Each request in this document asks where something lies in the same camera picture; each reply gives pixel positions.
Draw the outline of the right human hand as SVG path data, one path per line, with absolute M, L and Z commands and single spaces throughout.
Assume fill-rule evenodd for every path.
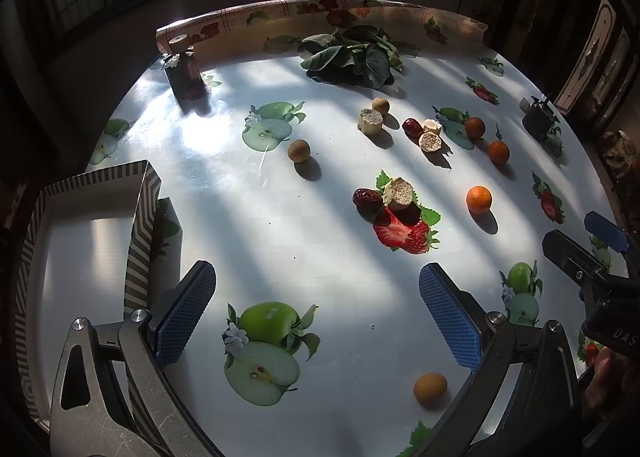
M 584 393 L 587 409 L 602 409 L 615 397 L 630 394 L 636 387 L 634 367 L 627 356 L 605 347 L 592 365 L 593 376 Z

